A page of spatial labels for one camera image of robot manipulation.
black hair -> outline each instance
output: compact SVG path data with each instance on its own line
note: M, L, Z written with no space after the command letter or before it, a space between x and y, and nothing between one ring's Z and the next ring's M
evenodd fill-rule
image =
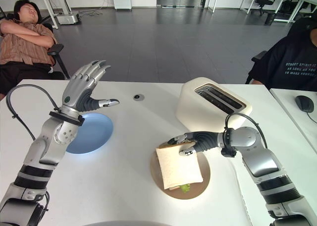
M34 9L36 10L37 14L38 14L38 24L41 23L42 17L41 17L41 13L40 10L38 8L38 6L33 3L30 2L29 0L18 0L15 5L14 5L14 11L13 11L13 18L20 20L20 16L18 14L18 12L20 11L21 7L24 6L25 4L30 4L31 6L34 7Z

white toaster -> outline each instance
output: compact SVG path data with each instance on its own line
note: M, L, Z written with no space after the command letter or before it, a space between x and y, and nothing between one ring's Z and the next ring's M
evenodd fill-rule
M223 132L228 114L249 115L251 111L251 104L240 96L210 79L198 77L183 85L176 117L192 132ZM242 116L233 115L228 127L236 129L244 121Z

armrest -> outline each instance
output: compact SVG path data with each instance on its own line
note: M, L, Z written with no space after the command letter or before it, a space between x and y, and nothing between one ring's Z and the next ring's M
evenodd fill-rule
M259 54L255 55L255 56L251 59L251 61L256 62L256 61L260 60L261 58L263 58L263 56L264 56L266 53L267 53L267 51L262 51L262 52L260 52Z
M63 44L54 44L49 50L48 55L54 56L59 54L59 52L64 48Z

brown plate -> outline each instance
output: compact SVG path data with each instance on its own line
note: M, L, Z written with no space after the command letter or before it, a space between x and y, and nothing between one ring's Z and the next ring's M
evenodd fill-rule
M162 172L160 170L159 159L158 159L156 151L154 151L154 153L152 154L151 162L150 162L150 170L151 170L152 178L154 182L156 183L156 185L158 186L158 188L161 189L165 194L180 200L193 199L204 192L204 190L207 188L210 181L210 167L209 167L207 158L205 157L203 153L198 153L197 159L198 159L199 168L204 180L203 182L200 182L200 183L191 183L190 191L186 193L184 193L180 188L175 190L169 190L169 189L164 190Z

black pants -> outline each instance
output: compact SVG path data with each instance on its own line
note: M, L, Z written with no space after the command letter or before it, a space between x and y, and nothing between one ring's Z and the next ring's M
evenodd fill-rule
M50 66L44 63L28 65L18 61L0 65L0 93L7 95L23 79L50 79Z

